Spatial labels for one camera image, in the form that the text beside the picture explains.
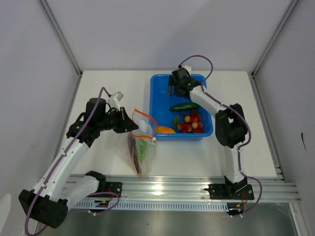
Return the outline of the clear zip top bag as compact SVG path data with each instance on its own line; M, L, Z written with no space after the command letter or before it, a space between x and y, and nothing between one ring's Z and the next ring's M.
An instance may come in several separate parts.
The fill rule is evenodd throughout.
M157 140L154 137L157 121L135 109L131 120L139 128L120 135L115 146L118 156L133 168L138 177L148 177L156 156Z

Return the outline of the green cucumber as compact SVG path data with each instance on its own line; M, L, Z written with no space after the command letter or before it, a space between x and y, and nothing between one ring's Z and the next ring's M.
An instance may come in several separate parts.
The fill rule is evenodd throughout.
M198 109L200 106L197 103L188 102L173 105L169 108L171 112L192 111Z

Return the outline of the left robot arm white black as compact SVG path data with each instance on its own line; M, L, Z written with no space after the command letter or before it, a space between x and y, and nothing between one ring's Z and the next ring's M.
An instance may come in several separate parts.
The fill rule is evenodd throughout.
M55 229L82 199L103 196L107 190L106 176L96 171L87 172L69 190L64 190L64 185L102 131L127 133L136 129L138 125L128 117L124 107L111 107L102 98L89 99L85 111L69 127L64 146L45 175L32 190L20 193L18 199L27 219Z

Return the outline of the green grape bunch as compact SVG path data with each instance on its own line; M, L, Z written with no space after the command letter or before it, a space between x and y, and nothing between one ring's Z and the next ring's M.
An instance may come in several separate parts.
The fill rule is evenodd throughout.
M143 163L146 159L147 150L150 143L151 143L150 139L136 138L136 154L138 162L140 164Z

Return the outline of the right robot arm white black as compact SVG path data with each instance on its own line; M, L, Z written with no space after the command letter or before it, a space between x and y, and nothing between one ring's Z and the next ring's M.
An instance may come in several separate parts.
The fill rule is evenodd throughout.
M224 191L229 198L237 198L248 184L242 172L241 148L246 136L251 137L242 106L238 103L227 106L209 94L204 82L192 78L189 66L171 72L168 82L168 95L184 97L209 112L215 118L215 136L224 147L226 175Z

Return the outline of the red lychee bunch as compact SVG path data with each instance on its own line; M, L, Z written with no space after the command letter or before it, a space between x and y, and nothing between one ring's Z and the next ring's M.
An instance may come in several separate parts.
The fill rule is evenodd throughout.
M173 118L173 128L179 133L203 133L200 112L192 110L189 114L180 113Z

